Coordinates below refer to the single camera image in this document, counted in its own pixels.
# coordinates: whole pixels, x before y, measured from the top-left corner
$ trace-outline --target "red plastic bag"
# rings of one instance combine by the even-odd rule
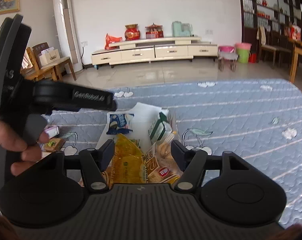
[[[122,41],[122,37],[113,37],[113,36],[109,36],[109,34],[106,35],[106,45],[104,47],[104,49],[114,49],[115,47],[109,47],[110,43],[113,42],[118,42],[118,41]]]

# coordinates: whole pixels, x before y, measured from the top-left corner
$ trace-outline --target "green bucket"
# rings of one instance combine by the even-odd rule
[[[250,51],[248,49],[238,49],[238,62],[248,63]]]

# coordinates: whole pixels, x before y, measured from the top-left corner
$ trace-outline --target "mattress pattern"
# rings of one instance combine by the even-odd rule
[[[130,92],[130,97],[117,99],[119,110],[137,102],[169,108],[176,115],[179,135],[191,130],[184,135],[186,146],[207,147],[213,155],[230,150],[244,158],[286,191],[283,226],[302,224],[302,92],[298,88],[272,79],[153,85],[133,87]],[[64,147],[69,154],[95,148],[107,123],[105,112],[91,109],[55,111],[46,118],[60,126],[60,134],[67,134]]]

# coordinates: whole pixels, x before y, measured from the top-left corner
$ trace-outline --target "white wall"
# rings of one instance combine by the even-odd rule
[[[32,28],[28,46],[32,47],[42,42],[60,49],[55,19],[52,17],[52,0],[20,0],[19,14],[24,16],[23,23]],[[0,15],[0,26],[6,17],[14,17],[16,13]]]
[[[217,44],[241,41],[240,0],[71,0],[77,40],[88,41],[83,63],[91,63],[91,53],[104,48],[106,33],[124,37],[126,24],[161,24],[164,36],[171,36],[173,21],[191,23],[193,33]],[[206,29],[213,35],[206,35]]]

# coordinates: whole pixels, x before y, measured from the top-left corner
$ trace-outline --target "small stool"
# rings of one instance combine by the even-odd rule
[[[230,53],[230,52],[219,52],[218,53],[218,68],[219,70],[224,70],[224,62],[225,60],[230,60],[230,69],[235,72],[236,69],[236,61],[238,60],[238,54],[236,53]]]

